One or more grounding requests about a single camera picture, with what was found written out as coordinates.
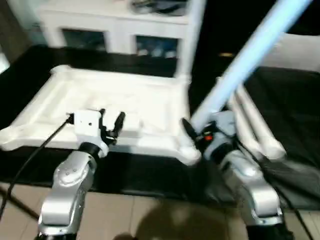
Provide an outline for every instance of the white plastic tray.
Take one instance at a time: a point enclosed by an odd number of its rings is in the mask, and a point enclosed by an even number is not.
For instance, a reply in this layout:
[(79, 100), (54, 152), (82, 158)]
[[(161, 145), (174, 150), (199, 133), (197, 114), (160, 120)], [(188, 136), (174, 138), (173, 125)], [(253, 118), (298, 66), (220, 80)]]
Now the white plastic tray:
[[(93, 71), (60, 65), (14, 122), (0, 131), (0, 147), (40, 146), (80, 109), (106, 109), (103, 123), (112, 129), (120, 111), (126, 113), (122, 133), (111, 151), (175, 157), (193, 164), (200, 157), (181, 140), (181, 118), (189, 117), (186, 79)], [(76, 149), (74, 126), (67, 125), (47, 145)]]

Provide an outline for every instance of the light blue pole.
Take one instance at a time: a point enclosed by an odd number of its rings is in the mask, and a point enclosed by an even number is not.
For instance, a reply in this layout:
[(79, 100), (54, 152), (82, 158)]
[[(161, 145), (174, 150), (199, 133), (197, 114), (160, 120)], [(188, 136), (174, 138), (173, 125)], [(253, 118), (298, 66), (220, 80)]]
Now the light blue pole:
[(197, 132), (201, 132), (211, 113), (226, 104), (237, 87), (248, 79), (270, 51), (278, 38), (286, 32), (305, 11), (312, 0), (278, 0), (257, 27), (242, 50), (221, 76), (191, 118)]

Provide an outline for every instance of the black tablecloth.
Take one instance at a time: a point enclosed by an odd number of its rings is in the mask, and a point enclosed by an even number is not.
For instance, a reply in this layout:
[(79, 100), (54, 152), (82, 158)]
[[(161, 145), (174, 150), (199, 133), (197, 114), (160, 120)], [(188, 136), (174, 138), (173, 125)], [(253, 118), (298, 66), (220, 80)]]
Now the black tablecloth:
[[(191, 112), (229, 62), (229, 59), (213, 57), (211, 67), (199, 67), (194, 71), (189, 89)], [(82, 69), (172, 77), (176, 61), (34, 46), (0, 75), (0, 129), (7, 127), (28, 104), (48, 80), (50, 69), (61, 64)], [(320, 163), (319, 85), (318, 73), (266, 67), (259, 68), (246, 84), (274, 135), (287, 150), (291, 163), (307, 167)], [(32, 147), (21, 147), (10, 152), (0, 151), (0, 180), (12, 179), (32, 150)], [(19, 182), (51, 186), (54, 169), (69, 153), (64, 149), (44, 149), (27, 167)], [(289, 179), (283, 181), (278, 177), (275, 184), (287, 193), (296, 207), (320, 209), (314, 194), (292, 186), (292, 169), (283, 165), (270, 167), (275, 169), (276, 177), (277, 173), (284, 173)], [(301, 182), (305, 181), (305, 174), (300, 174), (300, 177)], [(224, 206), (234, 203), (213, 162), (201, 161), (196, 166), (186, 167), (173, 158), (125, 153), (110, 153), (99, 162), (91, 190)]]

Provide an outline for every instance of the black wire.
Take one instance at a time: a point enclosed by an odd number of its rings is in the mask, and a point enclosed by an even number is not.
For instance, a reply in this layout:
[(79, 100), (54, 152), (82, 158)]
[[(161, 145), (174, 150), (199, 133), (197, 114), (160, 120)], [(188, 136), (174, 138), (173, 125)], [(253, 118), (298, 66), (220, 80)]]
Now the black wire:
[(5, 212), (5, 208), (6, 208), (6, 204), (8, 199), (11, 198), (11, 194), (12, 194), (12, 190), (15, 186), (15, 184), (17, 183), (18, 178), (20, 177), (21, 173), (23, 172), (23, 170), (26, 168), (26, 166), (31, 162), (31, 160), (33, 160), (33, 158), (57, 135), (57, 133), (59, 133), (64, 126), (67, 123), (70, 123), (71, 119), (73, 116), (70, 116), (67, 120), (64, 121), (63, 124), (61, 124), (61, 126), (55, 130), (55, 132), (53, 134), (51, 134), (51, 136), (48, 137), (47, 140), (45, 140), (41, 146), (39, 146), (30, 156), (29, 158), (24, 162), (24, 164), (22, 165), (22, 167), (20, 167), (19, 171), (16, 173), (16, 175), (14, 176), (13, 180), (10, 182), (9, 188), (6, 192), (6, 195), (3, 197), (2, 199), (2, 203), (1, 203), (1, 207), (0, 207), (0, 222), (2, 219), (2, 216)]
[[(229, 134), (227, 134), (226, 132), (224, 132), (222, 129), (220, 129), (217, 125), (215, 126), (215, 128), (222, 133), (223, 135), (225, 135), (227, 138), (233, 139), (233, 136), (230, 136)], [(236, 142), (245, 150), (248, 152), (248, 154), (250, 154), (250, 156), (252, 157), (252, 159), (259, 165), (263, 176), (265, 178), (265, 180), (273, 187), (273, 189), (280, 195), (282, 196), (282, 198), (286, 201), (288, 207), (294, 212), (296, 218), (299, 220), (300, 224), (302, 225), (305, 233), (307, 234), (308, 238), (310, 240), (314, 240), (314, 238), (312, 237), (305, 221), (303, 220), (300, 212), (296, 209), (296, 207), (294, 207), (294, 205), (292, 204), (292, 202), (289, 200), (289, 198), (284, 194), (284, 192), (282, 190), (280, 190), (277, 186), (274, 186), (274, 184), (271, 183), (270, 179), (272, 179), (272, 177), (268, 174), (268, 171), (266, 171), (265, 167), (263, 166), (263, 164), (255, 157), (255, 155), (236, 137), (235, 138)]]

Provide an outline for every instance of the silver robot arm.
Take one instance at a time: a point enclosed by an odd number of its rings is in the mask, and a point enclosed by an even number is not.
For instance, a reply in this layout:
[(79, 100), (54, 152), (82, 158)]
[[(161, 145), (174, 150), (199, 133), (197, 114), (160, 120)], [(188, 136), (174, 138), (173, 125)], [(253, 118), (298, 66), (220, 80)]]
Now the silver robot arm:
[(39, 240), (75, 240), (80, 228), (85, 197), (91, 188), (97, 161), (107, 156), (115, 144), (125, 119), (121, 112), (114, 129), (102, 125), (101, 111), (80, 110), (74, 113), (74, 129), (79, 143), (54, 171), (52, 190), (43, 202), (38, 221)]
[(236, 146), (232, 111), (213, 113), (209, 123), (197, 134), (182, 120), (187, 134), (202, 152), (205, 161), (214, 161), (224, 182), (232, 191), (250, 240), (293, 240), (287, 230), (279, 196), (265, 180), (259, 165)]

